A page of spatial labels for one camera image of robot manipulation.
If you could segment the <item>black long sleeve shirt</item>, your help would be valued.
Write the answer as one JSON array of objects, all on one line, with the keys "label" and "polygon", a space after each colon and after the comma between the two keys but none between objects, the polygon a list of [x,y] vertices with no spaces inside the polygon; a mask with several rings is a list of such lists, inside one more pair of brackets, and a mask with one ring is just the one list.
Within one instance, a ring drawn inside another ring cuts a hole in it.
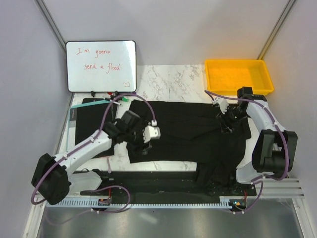
[{"label": "black long sleeve shirt", "polygon": [[161,136],[151,141],[151,149],[142,154],[127,144],[131,163],[152,161],[195,162],[196,183],[227,186],[245,156],[246,141],[251,138],[248,120],[238,123],[232,133],[221,130],[217,115],[220,110],[212,104],[132,101],[130,108],[141,121],[137,132],[156,116]]}]

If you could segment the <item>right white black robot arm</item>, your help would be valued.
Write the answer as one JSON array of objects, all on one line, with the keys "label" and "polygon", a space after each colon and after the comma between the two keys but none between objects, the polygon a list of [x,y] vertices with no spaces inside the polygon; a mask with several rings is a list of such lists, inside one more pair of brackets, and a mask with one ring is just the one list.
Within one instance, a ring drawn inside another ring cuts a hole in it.
[{"label": "right white black robot arm", "polygon": [[283,180],[291,171],[295,159],[298,136],[283,127],[269,109],[264,95],[254,94],[251,87],[237,91],[237,104],[230,104],[229,97],[216,96],[213,104],[219,107],[217,119],[223,132],[232,133],[244,119],[251,118],[259,136],[251,161],[235,172],[235,178],[227,182],[228,192],[238,195],[245,184],[260,179]]}]

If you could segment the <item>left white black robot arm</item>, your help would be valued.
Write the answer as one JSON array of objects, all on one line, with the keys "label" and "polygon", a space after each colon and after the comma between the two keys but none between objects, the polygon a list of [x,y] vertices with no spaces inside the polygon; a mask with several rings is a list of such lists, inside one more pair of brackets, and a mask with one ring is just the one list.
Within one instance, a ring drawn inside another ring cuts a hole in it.
[{"label": "left white black robot arm", "polygon": [[93,190],[98,195],[107,193],[109,184],[97,172],[77,174],[76,170],[91,158],[122,142],[134,144],[142,151],[150,148],[150,141],[160,138],[160,129],[154,120],[138,132],[140,120],[134,112],[126,111],[121,118],[107,122],[71,150],[54,156],[48,153],[42,155],[31,180],[35,188],[33,195],[39,193],[50,205],[56,205],[70,192]]}]

